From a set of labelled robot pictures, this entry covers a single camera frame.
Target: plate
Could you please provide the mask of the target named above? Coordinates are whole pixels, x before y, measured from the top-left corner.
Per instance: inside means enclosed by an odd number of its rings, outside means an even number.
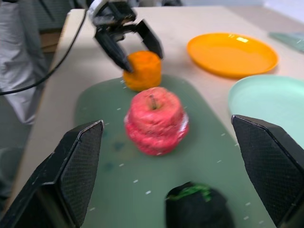
[[[201,68],[231,78],[263,74],[278,63],[277,53],[267,44],[232,33],[195,37],[188,43],[187,51]]]
[[[304,148],[304,82],[284,76],[260,75],[238,81],[230,90],[231,114],[279,125]]]

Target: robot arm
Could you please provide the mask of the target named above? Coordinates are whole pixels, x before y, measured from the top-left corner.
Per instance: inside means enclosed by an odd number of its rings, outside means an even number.
[[[127,55],[117,43],[128,32],[138,32],[145,46],[163,58],[161,44],[146,22],[132,23],[136,14],[126,0],[86,0],[86,4],[88,16],[96,26],[95,39],[120,68],[133,71]]]

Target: green object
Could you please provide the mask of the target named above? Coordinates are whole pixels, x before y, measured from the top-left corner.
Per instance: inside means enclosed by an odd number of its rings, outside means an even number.
[[[304,33],[303,32],[291,32],[291,33],[279,33],[270,32],[270,37],[275,38],[295,50],[304,52]]]
[[[188,181],[218,189],[228,199],[237,228],[275,228],[249,180],[239,147],[200,94],[176,77],[163,76],[161,86],[180,98],[190,130],[173,152],[160,157],[141,153],[125,134],[124,117],[136,93],[124,88],[121,78],[80,96],[75,125],[98,119],[105,124],[82,228],[165,228],[166,195]]]
[[[195,192],[201,192],[203,198],[205,199],[206,202],[209,202],[211,200],[210,196],[210,187],[205,185],[205,184],[196,184],[192,187],[184,188],[180,194],[177,196],[170,195],[168,196],[167,200],[179,200],[185,196],[191,195]]]
[[[279,125],[304,148],[304,82],[294,78],[259,75],[238,81],[230,90],[232,114]]]

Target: apple stem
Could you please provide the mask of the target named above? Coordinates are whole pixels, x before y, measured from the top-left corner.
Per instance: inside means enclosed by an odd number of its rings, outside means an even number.
[[[156,105],[156,101],[155,101],[154,96],[151,94],[149,97],[151,98],[152,109],[153,110],[157,109],[157,105]]]

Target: green mat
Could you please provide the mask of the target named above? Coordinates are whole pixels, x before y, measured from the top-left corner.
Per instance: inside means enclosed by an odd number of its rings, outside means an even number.
[[[121,78],[82,93],[75,125],[105,123],[99,167],[83,228],[165,228],[164,198],[188,181],[206,183],[227,199],[237,228],[275,228],[246,173],[240,149],[199,93],[164,76],[161,86],[185,106],[190,131],[170,154],[150,157],[126,137],[124,116],[136,94]]]

